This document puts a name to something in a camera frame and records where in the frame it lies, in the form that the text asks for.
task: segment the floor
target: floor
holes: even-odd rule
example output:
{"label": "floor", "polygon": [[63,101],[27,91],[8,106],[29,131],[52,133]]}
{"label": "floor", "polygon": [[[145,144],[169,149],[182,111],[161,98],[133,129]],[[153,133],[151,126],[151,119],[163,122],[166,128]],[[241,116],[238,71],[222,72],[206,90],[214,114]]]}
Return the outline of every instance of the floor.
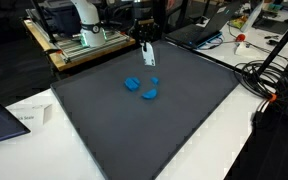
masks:
{"label": "floor", "polygon": [[[187,14],[201,9],[193,4]],[[41,49],[23,29],[0,32],[0,102],[4,106],[48,89],[56,81],[48,68]],[[269,108],[264,120],[268,126],[252,134],[225,179],[288,179],[288,119]]]}

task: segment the table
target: table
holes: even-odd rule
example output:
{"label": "table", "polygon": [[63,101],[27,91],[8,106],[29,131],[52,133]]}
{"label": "table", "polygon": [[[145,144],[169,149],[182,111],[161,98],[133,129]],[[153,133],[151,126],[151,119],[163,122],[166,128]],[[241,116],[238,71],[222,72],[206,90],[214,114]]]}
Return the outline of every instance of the table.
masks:
{"label": "table", "polygon": [[[288,12],[287,11],[280,11],[279,17],[275,18],[274,20],[284,21],[285,19],[288,19]],[[239,29],[230,28],[230,30],[231,30],[231,33],[235,36],[242,34],[242,32]],[[230,33],[229,33],[229,26],[228,25],[225,25],[221,31],[222,31],[223,36],[224,36],[224,42],[235,41],[235,38],[232,35],[230,35]],[[264,39],[264,37],[265,36],[278,35],[278,34],[270,33],[270,32],[259,30],[259,29],[254,29],[254,28],[250,28],[244,34],[246,36],[246,41],[248,41],[254,45],[257,45],[259,47],[268,49],[270,51],[272,51],[274,49],[274,47],[266,44],[266,42],[268,40]],[[237,45],[235,43],[224,43],[224,44],[222,44],[222,45],[220,45],[214,49],[200,50],[198,52],[202,53],[203,55],[205,55],[207,57],[211,57],[211,58],[216,59],[217,61],[228,64],[232,67],[236,66],[239,63],[249,63],[249,62],[255,60],[254,58],[235,55],[236,48],[237,48]],[[262,56],[264,58],[266,58],[268,56],[268,53],[262,52],[260,50],[257,50],[257,51],[260,54],[262,54]],[[288,58],[288,43],[285,45],[284,49],[279,53],[279,55]],[[280,64],[284,67],[286,67],[286,65],[288,64],[288,62],[281,57],[276,57],[273,62]]]}
{"label": "table", "polygon": [[[252,114],[262,101],[238,85],[157,179],[223,179],[252,133]],[[0,180],[103,179],[51,90],[9,108],[38,104],[52,104],[51,118],[31,134],[0,142]]]}
{"label": "table", "polygon": [[[32,24],[31,20],[24,20],[23,25],[25,26],[27,31],[29,31],[29,33],[31,33],[32,36],[36,39],[36,41],[41,45],[43,51],[46,51],[48,49],[53,48],[52,45],[44,38],[42,33]],[[112,52],[121,50],[123,48],[132,46],[134,44],[135,44],[135,40],[133,38],[130,38],[129,41],[127,41],[121,45],[114,46],[114,47],[107,49],[107,50],[98,51],[95,54],[91,54],[91,55],[89,55],[89,56],[87,56],[81,60],[72,61],[69,63],[65,63],[63,61],[63,59],[61,57],[59,57],[56,53],[50,54],[49,60],[52,63],[52,65],[54,66],[54,70],[61,72],[61,71],[76,67],[76,66],[83,64],[85,62],[94,60],[94,59],[99,58],[101,56],[104,56],[106,54],[110,54]]]}

